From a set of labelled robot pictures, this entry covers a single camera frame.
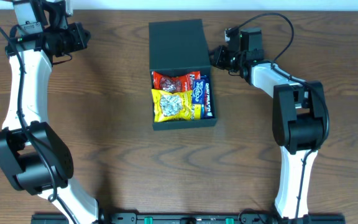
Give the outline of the blue Eclipse mints box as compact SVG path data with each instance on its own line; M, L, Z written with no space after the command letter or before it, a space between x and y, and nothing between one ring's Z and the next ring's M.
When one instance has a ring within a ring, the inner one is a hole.
M192 89L192 103L203 105L205 94L205 80L195 80Z

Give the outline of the dark green gift box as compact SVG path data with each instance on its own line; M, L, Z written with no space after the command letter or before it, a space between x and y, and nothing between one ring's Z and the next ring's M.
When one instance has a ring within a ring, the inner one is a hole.
M178 77L201 72L209 79L213 117L195 121L164 121L152 123L153 130L212 127L218 121L214 80L211 77L209 49L201 19L149 23L149 72Z

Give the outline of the blue Dairy Milk chocolate bar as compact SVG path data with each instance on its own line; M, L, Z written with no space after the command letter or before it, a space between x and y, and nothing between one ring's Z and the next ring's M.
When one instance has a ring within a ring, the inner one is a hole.
M213 117L213 110L211 106L211 89L210 81L207 76L202 75L201 79L204 80L205 94L204 94L204 108L203 108L203 119L210 119Z

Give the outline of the yellow Hacks candy bag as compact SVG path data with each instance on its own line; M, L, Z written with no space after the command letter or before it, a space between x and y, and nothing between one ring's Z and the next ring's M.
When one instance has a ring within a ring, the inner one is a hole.
M161 123L171 120L199 120L202 106L193 99L193 91L170 93L152 89L154 103L154 122Z

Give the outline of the red Hacks candy bag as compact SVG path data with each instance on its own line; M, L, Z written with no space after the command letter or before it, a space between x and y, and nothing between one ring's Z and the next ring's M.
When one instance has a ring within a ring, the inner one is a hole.
M190 72L178 77L169 77L157 72L152 72L152 78L155 89L176 93L192 90L193 82L201 78L201 72Z

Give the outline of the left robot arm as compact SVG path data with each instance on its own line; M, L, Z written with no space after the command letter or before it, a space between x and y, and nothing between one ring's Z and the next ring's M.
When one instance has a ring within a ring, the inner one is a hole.
M0 168L17 191L48 200L60 216L39 215L40 223L102 223L98 201L75 179L68 146L48 119L48 83L54 66L83 50L90 33L69 1L13 1L17 24L4 33L12 72L9 108L0 130Z

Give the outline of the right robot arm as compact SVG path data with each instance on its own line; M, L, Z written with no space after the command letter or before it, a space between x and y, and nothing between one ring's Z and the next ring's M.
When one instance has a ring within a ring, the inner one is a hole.
M273 99L272 132L280 147L280 184L274 206L278 221L308 223L308 186L313 162L329 132L323 86L307 82L264 58L258 28L225 30L225 45L212 52L213 66L238 75Z

